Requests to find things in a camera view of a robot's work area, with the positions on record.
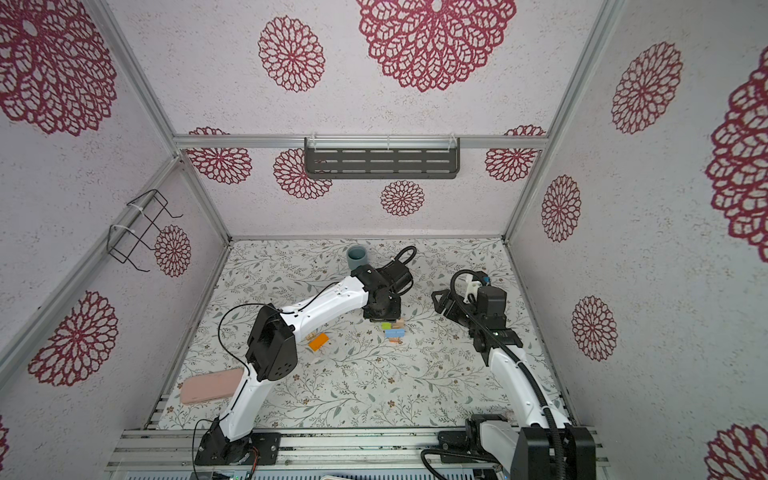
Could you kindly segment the orange rectangular block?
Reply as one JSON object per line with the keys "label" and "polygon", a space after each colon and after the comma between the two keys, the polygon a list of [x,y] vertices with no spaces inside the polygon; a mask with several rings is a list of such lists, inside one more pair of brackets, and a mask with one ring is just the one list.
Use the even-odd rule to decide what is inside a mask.
{"label": "orange rectangular block", "polygon": [[326,333],[319,333],[309,339],[308,346],[313,352],[316,352],[328,341],[329,337]]}

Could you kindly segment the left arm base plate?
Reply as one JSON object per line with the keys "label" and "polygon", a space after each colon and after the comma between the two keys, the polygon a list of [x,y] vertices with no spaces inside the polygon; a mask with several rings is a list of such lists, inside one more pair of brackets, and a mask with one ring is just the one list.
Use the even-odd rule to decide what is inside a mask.
{"label": "left arm base plate", "polygon": [[280,433],[251,433],[228,441],[220,432],[203,435],[195,466],[275,465],[280,449]]}

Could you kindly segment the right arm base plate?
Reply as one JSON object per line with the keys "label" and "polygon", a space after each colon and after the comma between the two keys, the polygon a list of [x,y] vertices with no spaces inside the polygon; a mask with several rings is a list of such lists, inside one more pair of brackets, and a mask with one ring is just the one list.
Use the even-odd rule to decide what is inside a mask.
{"label": "right arm base plate", "polygon": [[483,430],[439,431],[437,434],[439,457],[443,463],[468,462],[469,456],[478,461],[498,461],[504,467],[512,464],[518,444],[517,431]]}

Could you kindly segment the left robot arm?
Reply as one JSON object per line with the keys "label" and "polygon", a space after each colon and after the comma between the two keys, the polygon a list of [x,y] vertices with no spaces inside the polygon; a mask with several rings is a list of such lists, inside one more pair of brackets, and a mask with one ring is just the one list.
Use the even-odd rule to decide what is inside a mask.
{"label": "left robot arm", "polygon": [[401,297],[413,286],[409,262],[395,257],[379,268],[359,266],[314,297],[286,307],[260,303],[247,351],[239,359],[241,380],[202,435],[193,465],[233,465],[253,453],[254,420],[273,387],[297,366],[298,340],[354,310],[370,321],[400,319]]}

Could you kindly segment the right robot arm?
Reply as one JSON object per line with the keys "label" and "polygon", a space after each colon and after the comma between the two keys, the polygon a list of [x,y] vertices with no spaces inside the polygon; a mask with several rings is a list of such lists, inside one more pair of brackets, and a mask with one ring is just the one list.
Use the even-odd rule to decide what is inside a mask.
{"label": "right robot arm", "polygon": [[507,327],[507,294],[477,281],[466,294],[448,288],[431,295],[435,311],[466,328],[473,346],[502,387],[514,415],[474,415],[461,452],[443,458],[496,460],[509,479],[595,479],[597,444],[554,404],[531,370],[522,340]]}

